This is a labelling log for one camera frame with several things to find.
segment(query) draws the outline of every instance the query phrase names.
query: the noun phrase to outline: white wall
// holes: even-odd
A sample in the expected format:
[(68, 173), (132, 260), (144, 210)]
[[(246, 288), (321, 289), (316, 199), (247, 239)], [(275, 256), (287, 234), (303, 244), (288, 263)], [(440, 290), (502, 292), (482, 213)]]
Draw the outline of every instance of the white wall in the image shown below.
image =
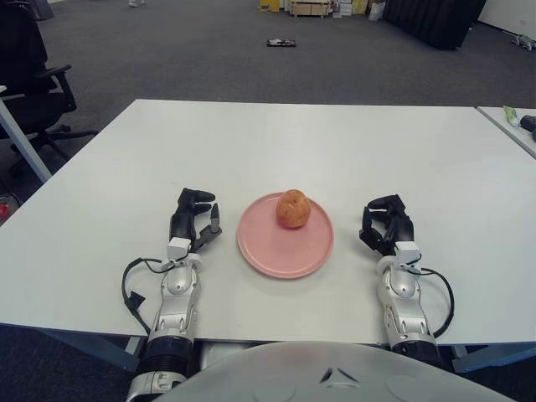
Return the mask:
[(480, 21), (536, 39), (536, 0), (487, 0)]

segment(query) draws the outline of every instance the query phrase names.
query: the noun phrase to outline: chair armrest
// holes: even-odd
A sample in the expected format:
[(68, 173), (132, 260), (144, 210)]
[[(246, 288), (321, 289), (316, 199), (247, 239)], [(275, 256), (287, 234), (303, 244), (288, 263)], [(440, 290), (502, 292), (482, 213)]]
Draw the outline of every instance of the chair armrest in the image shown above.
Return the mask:
[(63, 74), (65, 71), (70, 69), (70, 64), (66, 64), (63, 67), (53, 67), (51, 69), (46, 69), (45, 71), (42, 71), (40, 73), (37, 73), (35, 75), (35, 78), (49, 78), (53, 75), (60, 75)]
[(66, 64), (63, 67), (53, 67), (52, 69), (46, 69), (35, 75), (36, 78), (51, 78), (55, 76), (61, 86), (61, 90), (64, 92), (67, 99), (67, 111), (73, 111), (76, 109), (75, 96), (73, 91), (70, 89), (69, 83), (65, 78), (65, 71), (70, 69), (70, 64)]

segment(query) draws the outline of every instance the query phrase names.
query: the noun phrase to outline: potato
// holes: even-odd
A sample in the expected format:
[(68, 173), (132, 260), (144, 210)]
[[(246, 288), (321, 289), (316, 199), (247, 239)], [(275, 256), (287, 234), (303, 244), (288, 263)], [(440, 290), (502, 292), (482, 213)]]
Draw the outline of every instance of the potato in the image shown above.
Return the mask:
[(299, 228), (309, 219), (311, 204), (299, 190), (288, 190), (281, 195), (276, 207), (279, 223), (287, 228)]

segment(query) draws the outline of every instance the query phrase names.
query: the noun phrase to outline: green object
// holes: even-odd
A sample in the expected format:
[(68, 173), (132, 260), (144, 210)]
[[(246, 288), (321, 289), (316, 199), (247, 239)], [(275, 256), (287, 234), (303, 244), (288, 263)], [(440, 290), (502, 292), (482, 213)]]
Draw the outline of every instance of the green object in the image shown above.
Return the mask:
[(508, 123), (510, 123), (510, 126), (519, 127), (519, 119), (516, 110), (513, 107), (504, 106), (504, 112), (506, 113), (506, 117), (508, 119)]

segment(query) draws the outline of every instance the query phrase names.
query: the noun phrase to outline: black cable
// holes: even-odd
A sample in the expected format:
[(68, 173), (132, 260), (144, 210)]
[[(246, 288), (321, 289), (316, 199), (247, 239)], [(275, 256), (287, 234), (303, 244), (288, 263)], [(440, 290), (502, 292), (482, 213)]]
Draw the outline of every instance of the black cable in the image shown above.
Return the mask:
[[(186, 257), (187, 257), (187, 255), (185, 255), (183, 258), (178, 259), (177, 261), (183, 260)], [(134, 318), (137, 319), (137, 321), (142, 325), (143, 329), (145, 329), (145, 332), (147, 332), (147, 335), (148, 335), (149, 333), (151, 333), (151, 328), (143, 321), (142, 316), (140, 316), (140, 313), (137, 310), (137, 308), (139, 307), (141, 302), (143, 300), (145, 300), (145, 299), (143, 299), (142, 296), (137, 295), (137, 293), (135, 293), (137, 295), (138, 301), (140, 299), (142, 299), (139, 303), (137, 303), (135, 300), (132, 299), (132, 292), (131, 292), (131, 296), (129, 297), (126, 294), (126, 289), (125, 289), (125, 282), (126, 282), (126, 277), (128, 276), (128, 273), (131, 271), (132, 268), (140, 265), (142, 262), (144, 262), (146, 264), (147, 268), (149, 269), (149, 271), (154, 273), (154, 274), (164, 274), (166, 272), (169, 272), (170, 270), (175, 268), (175, 265), (171, 265), (170, 267), (166, 268), (165, 270), (157, 271), (157, 270), (153, 269), (149, 265), (149, 262), (162, 263), (162, 260), (158, 260), (156, 258), (141, 258), (141, 257), (139, 257), (139, 258), (136, 258), (129, 265), (127, 265), (125, 270), (123, 271), (123, 278), (121, 280), (121, 294), (123, 295), (123, 302), (125, 303), (125, 306), (128, 309), (128, 311), (131, 312), (131, 314), (134, 316)]]
[(410, 261), (406, 265), (413, 265), (414, 263), (419, 262), (420, 260), (422, 260), (422, 254), (419, 254), (419, 258), (417, 260)]
[(422, 274), (422, 273), (416, 273), (416, 272), (411, 272), (413, 275), (418, 275), (418, 276), (428, 276), (428, 275), (437, 275), (439, 276), (443, 282), (445, 282), (445, 286), (446, 286), (446, 289), (448, 290), (449, 292), (449, 299), (451, 300), (451, 306), (449, 308), (449, 315), (446, 317), (446, 320), (445, 322), (443, 323), (443, 325), (441, 325), (441, 327), (434, 332), (434, 338), (438, 338), (440, 337), (441, 335), (443, 335), (443, 333), (445, 333), (446, 329), (449, 327), (449, 325), (451, 325), (451, 321), (452, 321), (452, 318), (454, 317), (454, 293), (452, 292), (452, 288), (451, 288), (451, 284), (449, 283), (449, 281), (442, 275), (440, 274), (439, 272), (437, 271), (434, 271), (434, 270), (429, 270), (428, 268), (422, 268), (423, 271), (426, 271), (426, 272), (429, 272), (428, 274)]

